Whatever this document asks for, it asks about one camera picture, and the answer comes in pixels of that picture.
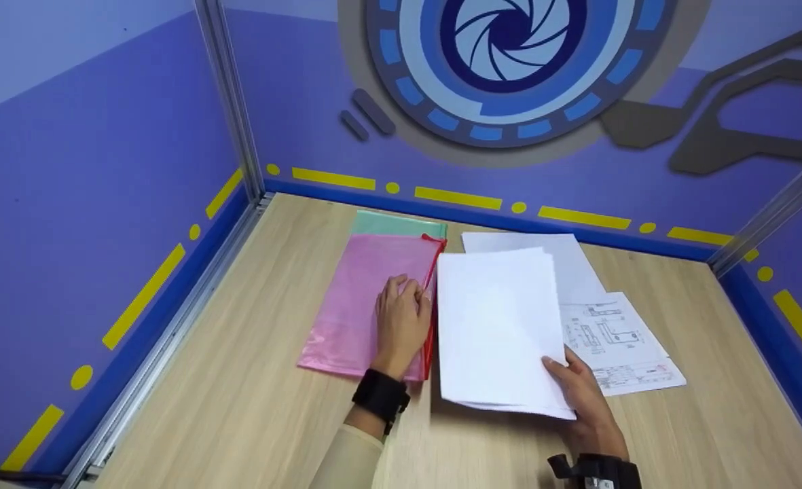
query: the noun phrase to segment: green plastic folder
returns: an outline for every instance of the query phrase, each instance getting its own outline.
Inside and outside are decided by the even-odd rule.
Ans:
[[[373,211],[357,211],[351,234],[392,234],[395,236],[421,236],[446,238],[446,225],[412,219],[412,217],[389,216]]]

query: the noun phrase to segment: metal frame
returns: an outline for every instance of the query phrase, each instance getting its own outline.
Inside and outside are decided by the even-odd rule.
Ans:
[[[217,76],[217,89],[225,109],[227,123],[238,163],[243,172],[243,181],[251,203],[223,241],[217,254],[187,294],[170,324],[162,332],[146,359],[120,393],[101,423],[93,431],[87,443],[66,467],[69,474],[62,489],[75,489],[88,470],[101,469],[114,451],[116,442],[130,424],[150,394],[153,385],[183,338],[190,331],[196,318],[211,299],[213,291],[223,280],[232,262],[257,225],[261,214],[267,209],[273,194],[265,194],[264,182],[259,171],[257,153],[252,139],[251,127],[246,114],[242,90],[235,68],[234,54],[227,36],[226,19],[220,0],[196,0],[196,15],[202,27],[205,49]]]
[[[742,262],[768,236],[802,209],[802,171],[776,194],[748,223],[708,260],[717,278]]]
[[[251,202],[258,202],[265,193],[259,170],[253,133],[247,117],[247,105],[240,89],[226,15],[220,0],[196,0],[196,13],[202,25],[205,48],[217,75],[217,85],[226,111],[229,131],[237,149],[240,169]]]

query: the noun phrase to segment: cable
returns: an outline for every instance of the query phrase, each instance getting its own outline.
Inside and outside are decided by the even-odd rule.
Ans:
[[[1,471],[0,480],[7,482],[50,482],[62,484],[66,481],[65,474],[35,473],[34,471]]]

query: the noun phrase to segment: hand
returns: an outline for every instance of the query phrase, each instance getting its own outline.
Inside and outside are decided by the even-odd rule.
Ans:
[[[576,453],[599,453],[630,461],[627,442],[591,368],[569,347],[565,346],[564,350],[569,366],[549,357],[543,357],[543,365],[561,384],[566,402],[577,413],[577,420],[569,422],[570,449]]]
[[[400,380],[431,328],[431,301],[406,275],[389,276],[376,298],[376,357],[370,368]]]

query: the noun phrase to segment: stack of white paper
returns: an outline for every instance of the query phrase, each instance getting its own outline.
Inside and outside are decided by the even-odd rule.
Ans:
[[[467,253],[542,248],[555,259],[555,277],[561,303],[584,302],[590,297],[606,293],[594,267],[572,234],[464,232],[460,238]]]
[[[606,396],[687,383],[627,297],[605,292],[572,234],[465,232],[462,241],[467,253],[538,247],[553,255],[563,341],[593,369]]]
[[[551,255],[441,254],[441,396],[470,408],[574,420],[543,356],[566,362]]]

